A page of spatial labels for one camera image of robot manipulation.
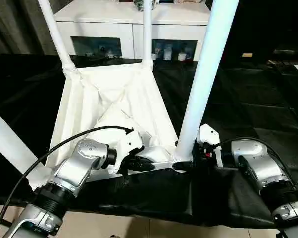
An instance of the black cable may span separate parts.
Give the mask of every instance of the black cable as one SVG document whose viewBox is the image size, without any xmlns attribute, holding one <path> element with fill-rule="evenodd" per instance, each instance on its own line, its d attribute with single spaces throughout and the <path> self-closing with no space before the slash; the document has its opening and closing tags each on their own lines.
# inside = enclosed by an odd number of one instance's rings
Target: black cable
<svg viewBox="0 0 298 238">
<path fill-rule="evenodd" d="M 9 221 L 7 221 L 7 220 L 5 220 L 5 219 L 2 219 L 2 221 L 1 221 L 1 224 L 3 225 L 3 226 L 5 226 L 5 227 L 11 227 L 11 225 L 12 225 L 12 222 L 9 222 Z"/>
<path fill-rule="evenodd" d="M 121 126 L 102 126 L 102 127 L 98 127 L 98 128 L 93 128 L 90 130 L 86 130 L 83 131 L 79 134 L 73 135 L 70 138 L 62 141 L 61 143 L 57 144 L 56 146 L 54 146 L 52 149 L 50 149 L 48 152 L 46 152 L 43 156 L 41 156 L 36 162 L 34 162 L 27 170 L 26 172 L 21 176 L 21 178 L 19 179 L 19 181 L 16 183 L 15 187 L 13 188 L 13 190 L 11 191 L 10 195 L 8 196 L 8 199 L 5 203 L 5 205 L 3 206 L 1 212 L 0 212 L 0 224 L 4 218 L 4 215 L 7 211 L 7 208 L 9 206 L 9 203 L 11 201 L 11 198 L 13 196 L 13 194 L 15 193 L 15 191 L 17 190 L 18 186 L 20 185 L 20 183 L 22 182 L 22 180 L 31 172 L 31 170 L 33 170 L 41 161 L 43 161 L 49 154 L 51 154 L 52 152 L 54 152 L 55 150 L 57 150 L 58 148 L 60 148 L 62 145 L 70 142 L 71 140 L 74 140 L 82 135 L 86 135 L 88 133 L 94 132 L 94 131 L 98 131 L 98 130 L 104 130 L 104 129 L 119 129 L 119 130 L 124 130 L 126 133 L 130 133 L 133 130 L 129 129 L 129 128 L 125 128 L 125 127 L 121 127 Z"/>
<path fill-rule="evenodd" d="M 236 141 L 236 140 L 254 140 L 254 141 L 257 141 L 257 142 L 260 142 L 260 143 L 264 144 L 275 155 L 275 157 L 277 157 L 277 159 L 279 160 L 279 162 L 283 166 L 286 174 L 288 175 L 288 177 L 292 181 L 292 183 L 294 185 L 297 185 L 296 181 L 292 178 L 292 175 L 290 173 L 289 167 L 282 161 L 280 155 L 267 142 L 265 142 L 263 140 L 260 140 L 260 139 L 257 139 L 257 138 L 253 138 L 253 137 L 237 137 L 237 138 L 234 138 L 234 139 L 224 140 L 224 141 L 219 142 L 219 143 L 217 143 L 215 145 L 210 145 L 210 148 L 212 150 L 214 150 L 218 146 L 222 146 L 223 144 L 227 144 L 227 143 L 230 143 L 230 142 L 233 142 L 233 141 Z"/>
</svg>

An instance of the white pole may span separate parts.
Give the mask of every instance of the white pole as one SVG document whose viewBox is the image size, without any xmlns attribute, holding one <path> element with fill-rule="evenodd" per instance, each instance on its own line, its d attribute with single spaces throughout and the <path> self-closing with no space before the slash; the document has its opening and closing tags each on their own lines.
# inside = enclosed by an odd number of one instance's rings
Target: white pole
<svg viewBox="0 0 298 238">
<path fill-rule="evenodd" d="M 70 58 L 70 55 L 68 54 L 68 52 L 66 50 L 66 47 L 62 40 L 58 26 L 55 22 L 54 15 L 53 15 L 49 1 L 48 0 L 38 0 L 38 2 L 40 5 L 40 8 L 41 8 L 41 11 L 44 15 L 44 18 L 46 20 L 50 34 L 52 36 L 56 50 L 58 51 L 58 54 L 60 56 L 63 71 L 75 71 L 76 68 Z"/>
<path fill-rule="evenodd" d="M 28 149 L 9 125 L 0 117 L 0 152 L 21 173 L 24 173 L 37 157 Z M 47 181 L 51 169 L 38 164 L 27 176 L 30 186 L 34 189 Z"/>
<path fill-rule="evenodd" d="M 188 161 L 214 83 L 238 0 L 214 0 L 185 111 L 175 159 Z"/>
<path fill-rule="evenodd" d="M 144 0 L 144 56 L 142 63 L 153 68 L 152 61 L 152 0 Z"/>
</svg>

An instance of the black tablecloth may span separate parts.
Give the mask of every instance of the black tablecloth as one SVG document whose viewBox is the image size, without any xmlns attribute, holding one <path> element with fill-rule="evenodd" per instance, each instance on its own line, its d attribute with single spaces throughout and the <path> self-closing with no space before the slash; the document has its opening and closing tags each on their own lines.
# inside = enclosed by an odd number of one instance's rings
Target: black tablecloth
<svg viewBox="0 0 298 238">
<path fill-rule="evenodd" d="M 77 67 L 134 60 L 74 57 Z M 156 61 L 154 75 L 179 134 L 195 64 Z M 65 78 L 57 56 L 0 56 L 0 115 L 37 155 L 48 150 Z M 294 67 L 244 64 L 219 69 L 202 123 L 221 139 L 255 136 L 268 142 L 298 180 L 298 72 Z M 20 177 L 0 154 L 0 203 Z M 161 170 L 88 183 L 73 210 L 144 215 L 196 225 L 272 228 L 259 196 L 235 169 L 180 174 Z M 26 181 L 15 205 L 33 198 Z"/>
</svg>

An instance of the floor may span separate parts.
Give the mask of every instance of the floor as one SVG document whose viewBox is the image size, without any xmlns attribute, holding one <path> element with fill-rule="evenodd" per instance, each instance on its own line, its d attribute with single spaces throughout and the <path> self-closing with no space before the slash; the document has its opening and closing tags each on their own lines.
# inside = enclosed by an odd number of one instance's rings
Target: floor
<svg viewBox="0 0 298 238">
<path fill-rule="evenodd" d="M 13 221 L 22 208 L 10 207 L 5 219 Z M 196 227 L 143 217 L 117 217 L 68 212 L 58 238 L 275 238 L 276 230 L 233 229 L 225 226 Z M 7 231 L 1 227 L 0 237 Z"/>
</svg>

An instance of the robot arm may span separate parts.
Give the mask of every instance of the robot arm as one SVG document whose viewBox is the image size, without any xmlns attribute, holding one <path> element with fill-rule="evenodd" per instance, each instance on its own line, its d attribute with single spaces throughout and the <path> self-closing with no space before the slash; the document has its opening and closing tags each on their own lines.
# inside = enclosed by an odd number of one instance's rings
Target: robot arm
<svg viewBox="0 0 298 238">
<path fill-rule="evenodd" d="M 204 148 L 206 157 L 215 155 L 218 167 L 233 164 L 247 176 L 280 230 L 277 237 L 298 238 L 298 185 L 266 145 L 251 139 L 220 143 L 219 134 L 207 124 L 201 126 L 197 143 Z"/>
<path fill-rule="evenodd" d="M 233 141 L 231 152 L 270 210 L 279 236 L 298 238 L 298 185 L 260 142 Z"/>
<path fill-rule="evenodd" d="M 36 190 L 35 200 L 28 204 L 4 238 L 42 238 L 56 235 L 69 205 L 87 182 L 92 170 L 119 167 L 124 157 L 139 152 L 143 145 L 139 134 L 126 135 L 120 146 L 111 149 L 92 139 L 80 140 L 72 155 L 56 168 L 47 183 Z"/>
</svg>

